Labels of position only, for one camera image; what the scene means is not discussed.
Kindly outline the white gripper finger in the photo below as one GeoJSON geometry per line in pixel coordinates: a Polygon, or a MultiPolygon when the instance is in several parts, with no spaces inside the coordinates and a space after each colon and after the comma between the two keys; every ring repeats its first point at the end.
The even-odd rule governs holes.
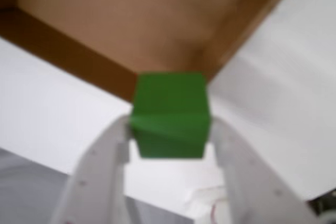
{"type": "Polygon", "coordinates": [[[223,172],[233,223],[318,223],[310,208],[220,118],[212,119],[209,140],[223,172]]]}
{"type": "Polygon", "coordinates": [[[128,122],[126,115],[117,118],[84,152],[50,223],[131,223],[124,195],[128,122]]]}

